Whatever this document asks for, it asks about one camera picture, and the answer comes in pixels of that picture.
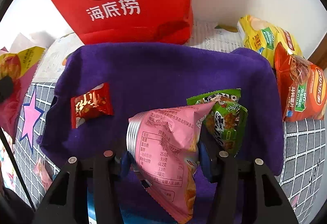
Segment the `gray grid tablecloth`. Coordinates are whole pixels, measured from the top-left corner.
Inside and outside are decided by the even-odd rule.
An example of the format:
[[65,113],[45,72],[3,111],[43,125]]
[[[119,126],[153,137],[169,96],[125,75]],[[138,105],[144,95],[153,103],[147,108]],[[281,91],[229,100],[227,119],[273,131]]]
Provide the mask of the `gray grid tablecloth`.
[[[37,137],[43,133],[45,116],[54,97],[54,83],[32,83],[24,103],[29,103],[32,91],[36,88],[36,106],[45,113],[34,129],[33,153],[27,138],[18,141],[22,133],[24,112],[21,111],[16,134],[15,158],[23,175],[27,188],[36,207],[40,204],[45,190],[39,176],[33,173],[36,161],[41,157],[50,177],[59,169],[40,150]],[[305,224],[316,199],[323,175],[325,160],[325,124],[324,121],[305,119],[300,122],[284,123],[284,164],[282,174],[277,177],[283,191],[293,204],[293,209],[301,224]],[[27,199],[16,180],[16,193],[27,203]]]
[[[34,129],[34,136],[33,136],[33,153],[31,152],[29,143],[27,138],[19,141],[19,138],[22,135],[22,127],[24,124],[24,111],[23,108],[21,109],[21,113],[18,120],[18,127],[16,133],[16,144],[14,145],[14,154],[15,159],[18,164],[19,170],[22,173],[23,179],[25,184],[30,192],[32,197],[33,203],[35,207],[38,207],[40,201],[42,200],[43,196],[45,195],[45,190],[42,186],[42,182],[39,176],[36,176],[33,172],[34,166],[39,158],[45,165],[45,168],[50,175],[50,178],[53,177],[54,174],[59,172],[59,168],[56,167],[49,160],[45,154],[42,153],[39,145],[36,143],[36,139],[40,134],[43,133],[45,127],[45,116],[47,111],[50,108],[51,102],[54,97],[54,88],[55,83],[32,83],[28,89],[28,92],[24,99],[24,104],[29,103],[31,101],[32,92],[36,88],[36,106],[41,110],[44,110],[44,114],[38,120],[35,125]],[[16,178],[16,193],[27,203],[29,204],[23,189],[21,188],[21,184]]]

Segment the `yellow potato chip bag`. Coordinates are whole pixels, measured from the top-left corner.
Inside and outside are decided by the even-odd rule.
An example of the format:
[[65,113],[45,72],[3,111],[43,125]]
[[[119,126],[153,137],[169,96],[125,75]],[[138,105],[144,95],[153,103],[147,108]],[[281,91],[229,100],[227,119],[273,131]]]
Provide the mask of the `yellow potato chip bag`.
[[295,54],[303,57],[294,36],[269,22],[247,15],[238,21],[237,29],[245,47],[264,56],[272,68],[275,67],[274,55],[279,42],[290,55]]

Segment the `green label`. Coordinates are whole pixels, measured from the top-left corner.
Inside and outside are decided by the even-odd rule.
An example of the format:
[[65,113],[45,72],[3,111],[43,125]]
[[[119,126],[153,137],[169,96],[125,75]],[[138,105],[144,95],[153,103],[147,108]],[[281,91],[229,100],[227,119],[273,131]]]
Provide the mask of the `green label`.
[[275,40],[274,34],[272,33],[272,31],[270,30],[269,27],[267,27],[265,29],[261,29],[261,31],[267,42],[267,48],[273,50],[274,49],[274,40]]
[[303,112],[305,110],[306,100],[306,84],[298,85],[298,92],[296,94],[295,111]]
[[221,134],[221,139],[223,139],[223,140],[235,141],[236,138],[237,138],[237,133],[236,133],[235,129],[230,129],[230,130],[224,129],[224,131]]

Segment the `purple towel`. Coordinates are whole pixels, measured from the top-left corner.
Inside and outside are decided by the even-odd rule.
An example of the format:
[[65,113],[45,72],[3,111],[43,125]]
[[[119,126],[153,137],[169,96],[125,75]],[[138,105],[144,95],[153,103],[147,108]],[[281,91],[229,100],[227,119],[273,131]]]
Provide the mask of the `purple towel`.
[[[115,116],[103,116],[71,129],[70,98],[108,82]],[[88,158],[125,142],[128,119],[138,112],[186,105],[186,99],[220,89],[241,88],[248,110],[238,157],[261,158],[274,175],[283,163],[283,126],[276,78],[258,53],[239,48],[222,53],[161,43],[87,45],[76,50],[57,82],[56,101],[46,115],[39,144],[58,166],[71,156]],[[205,223],[215,192],[199,168],[197,198],[190,223]],[[167,213],[129,173],[117,184],[120,205],[162,219]]]

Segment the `pink snack bag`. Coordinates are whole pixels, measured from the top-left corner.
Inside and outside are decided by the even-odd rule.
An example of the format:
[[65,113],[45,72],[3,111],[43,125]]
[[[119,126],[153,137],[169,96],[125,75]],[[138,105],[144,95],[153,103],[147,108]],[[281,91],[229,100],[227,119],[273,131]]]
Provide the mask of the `pink snack bag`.
[[178,222],[192,218],[202,121],[215,102],[150,110],[129,119],[127,150],[147,192]]
[[43,185],[45,191],[48,191],[48,189],[52,183],[52,180],[51,180],[50,176],[48,175],[44,165],[42,164],[41,158],[39,158],[38,162],[36,162],[36,165],[34,167],[34,173],[36,175],[40,176],[41,182],[42,182],[42,185]]

